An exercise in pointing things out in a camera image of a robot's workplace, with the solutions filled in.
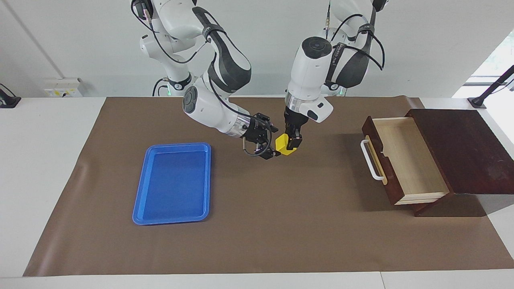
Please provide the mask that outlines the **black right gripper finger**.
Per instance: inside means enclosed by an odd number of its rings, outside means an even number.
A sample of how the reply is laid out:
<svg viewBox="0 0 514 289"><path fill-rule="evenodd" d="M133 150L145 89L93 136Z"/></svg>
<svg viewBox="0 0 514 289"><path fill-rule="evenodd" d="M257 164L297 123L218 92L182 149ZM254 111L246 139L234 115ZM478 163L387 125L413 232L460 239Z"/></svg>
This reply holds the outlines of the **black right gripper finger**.
<svg viewBox="0 0 514 289"><path fill-rule="evenodd" d="M270 130L270 132L272 132L272 133L277 133L278 132L278 128L273 125L273 123L271 122L270 117L268 117L268 116L266 116L264 114L257 114L257 120L258 120L258 123L262 127L264 127L265 129Z"/></svg>
<svg viewBox="0 0 514 289"><path fill-rule="evenodd" d="M273 157L280 156L281 152L275 150L270 142L263 142L257 144L257 156L263 159L271 159Z"/></svg>

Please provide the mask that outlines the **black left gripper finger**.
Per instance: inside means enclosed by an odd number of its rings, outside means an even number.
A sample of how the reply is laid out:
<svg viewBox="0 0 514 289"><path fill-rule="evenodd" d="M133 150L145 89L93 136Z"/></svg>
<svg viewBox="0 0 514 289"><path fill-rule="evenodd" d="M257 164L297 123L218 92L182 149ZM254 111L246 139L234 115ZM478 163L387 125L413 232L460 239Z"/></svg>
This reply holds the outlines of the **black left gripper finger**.
<svg viewBox="0 0 514 289"><path fill-rule="evenodd" d="M303 137L300 133L301 126L286 126L286 149L289 151L293 151L301 145L303 141Z"/></svg>

